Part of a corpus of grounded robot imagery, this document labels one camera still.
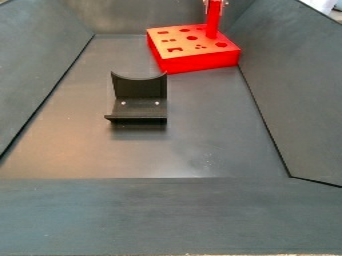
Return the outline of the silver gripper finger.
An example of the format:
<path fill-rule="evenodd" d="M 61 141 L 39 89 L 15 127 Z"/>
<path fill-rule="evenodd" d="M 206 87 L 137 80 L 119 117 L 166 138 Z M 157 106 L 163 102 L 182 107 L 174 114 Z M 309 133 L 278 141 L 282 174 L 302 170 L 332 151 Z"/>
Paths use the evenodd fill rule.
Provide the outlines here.
<path fill-rule="evenodd" d="M 209 14 L 209 2 L 210 2 L 210 0 L 204 0 L 206 14 Z"/>
<path fill-rule="evenodd" d="M 224 6 L 224 7 L 228 7 L 229 4 L 230 4 L 229 0 L 222 0 L 222 6 Z"/>

